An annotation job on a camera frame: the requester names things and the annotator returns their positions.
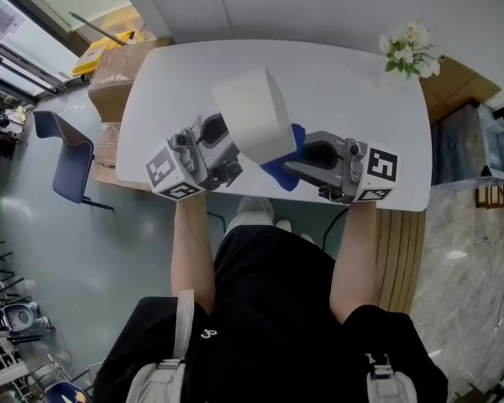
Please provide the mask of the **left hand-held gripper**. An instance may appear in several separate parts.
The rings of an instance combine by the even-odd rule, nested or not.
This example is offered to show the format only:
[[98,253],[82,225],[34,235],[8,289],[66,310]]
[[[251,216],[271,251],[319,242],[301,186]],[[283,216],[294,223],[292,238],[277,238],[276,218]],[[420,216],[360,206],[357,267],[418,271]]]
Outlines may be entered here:
[[[218,137],[209,143],[204,137]],[[239,150],[217,107],[201,113],[194,130],[184,128],[163,139],[145,164],[150,189],[180,201],[202,191],[231,186],[243,172]]]

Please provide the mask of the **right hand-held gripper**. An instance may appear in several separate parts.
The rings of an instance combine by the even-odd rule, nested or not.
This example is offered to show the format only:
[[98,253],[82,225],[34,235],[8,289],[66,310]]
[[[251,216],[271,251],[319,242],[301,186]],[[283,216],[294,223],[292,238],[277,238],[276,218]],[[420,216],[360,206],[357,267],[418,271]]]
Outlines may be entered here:
[[398,156],[352,138],[317,131],[308,133],[304,147],[328,146],[338,163],[330,169],[300,161],[287,161],[285,171],[312,185],[318,195],[336,203],[378,202],[396,188]]

